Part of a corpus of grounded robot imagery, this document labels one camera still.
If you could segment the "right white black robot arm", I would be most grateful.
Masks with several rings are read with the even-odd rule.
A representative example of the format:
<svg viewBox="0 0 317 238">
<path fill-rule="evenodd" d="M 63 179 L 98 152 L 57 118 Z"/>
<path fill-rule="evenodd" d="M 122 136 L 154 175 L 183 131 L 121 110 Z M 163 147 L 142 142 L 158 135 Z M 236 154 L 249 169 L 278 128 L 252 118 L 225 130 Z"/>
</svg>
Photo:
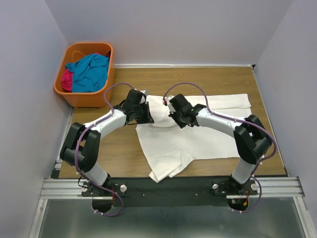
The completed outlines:
<svg viewBox="0 0 317 238">
<path fill-rule="evenodd" d="M 248 182 L 256 165 L 273 144 L 273 139 L 255 115 L 235 119 L 211 112 L 206 105 L 192 106 L 182 94 L 169 96 L 164 103 L 169 108 L 169 117 L 180 128 L 206 127 L 234 138 L 240 158 L 228 179 L 231 189 L 241 189 Z"/>
</svg>

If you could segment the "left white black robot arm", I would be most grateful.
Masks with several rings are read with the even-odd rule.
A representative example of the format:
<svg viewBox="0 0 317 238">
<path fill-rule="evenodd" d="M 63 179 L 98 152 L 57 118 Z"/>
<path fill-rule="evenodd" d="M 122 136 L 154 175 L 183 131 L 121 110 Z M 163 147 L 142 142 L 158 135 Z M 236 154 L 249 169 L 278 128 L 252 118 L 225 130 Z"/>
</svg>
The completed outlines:
<svg viewBox="0 0 317 238">
<path fill-rule="evenodd" d="M 131 89 L 125 100 L 104 116 L 86 124 L 75 122 L 69 128 L 59 157 L 101 190 L 111 190 L 111 176 L 97 162 L 101 140 L 114 130 L 134 121 L 154 123 L 148 92 Z"/>
</svg>

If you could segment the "white red printed t-shirt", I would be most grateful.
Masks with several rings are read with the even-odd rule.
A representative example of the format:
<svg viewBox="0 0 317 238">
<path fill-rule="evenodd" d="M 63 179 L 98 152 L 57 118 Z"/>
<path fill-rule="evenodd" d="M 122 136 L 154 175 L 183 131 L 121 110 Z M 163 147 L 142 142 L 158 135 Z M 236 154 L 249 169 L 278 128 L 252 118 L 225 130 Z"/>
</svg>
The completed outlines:
<svg viewBox="0 0 317 238">
<path fill-rule="evenodd" d="M 147 101 L 154 123 L 138 125 L 136 131 L 155 182 L 174 177 L 193 160 L 239 156 L 231 136 L 206 127 L 180 128 L 161 96 L 148 95 Z"/>
</svg>

